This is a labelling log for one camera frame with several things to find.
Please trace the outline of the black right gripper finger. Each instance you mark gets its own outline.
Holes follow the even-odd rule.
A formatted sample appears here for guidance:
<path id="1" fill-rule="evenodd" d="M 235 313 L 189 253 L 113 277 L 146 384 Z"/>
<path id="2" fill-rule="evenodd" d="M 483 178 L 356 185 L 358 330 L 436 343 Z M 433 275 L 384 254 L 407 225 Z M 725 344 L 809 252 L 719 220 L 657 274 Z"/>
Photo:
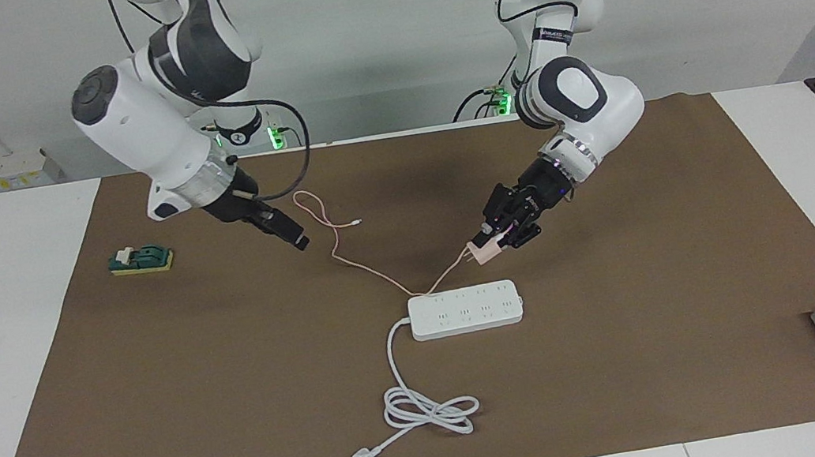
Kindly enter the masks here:
<path id="1" fill-rule="evenodd" d="M 280 229 L 280 237 L 294 248 L 307 247 L 310 243 L 309 236 L 303 231 L 303 227 L 295 222 L 291 217 L 277 216 Z"/>
<path id="2" fill-rule="evenodd" d="M 272 223 L 269 229 L 273 235 L 293 245 L 299 251 L 303 251 L 308 246 L 303 227 L 293 220 Z"/>

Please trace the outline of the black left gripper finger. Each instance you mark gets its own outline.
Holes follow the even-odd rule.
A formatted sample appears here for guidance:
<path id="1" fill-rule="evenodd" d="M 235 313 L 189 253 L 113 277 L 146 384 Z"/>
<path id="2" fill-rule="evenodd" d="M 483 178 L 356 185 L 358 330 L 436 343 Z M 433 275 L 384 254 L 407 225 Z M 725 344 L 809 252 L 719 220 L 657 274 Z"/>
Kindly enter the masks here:
<path id="1" fill-rule="evenodd" d="M 489 238 L 497 234 L 510 235 L 523 226 L 521 200 L 517 185 L 496 185 L 484 207 L 482 232 Z"/>
<path id="2" fill-rule="evenodd" d="M 507 233 L 509 246 L 513 249 L 522 248 L 523 245 L 539 235 L 542 228 L 539 227 L 538 219 L 540 213 L 517 216 L 509 226 Z"/>

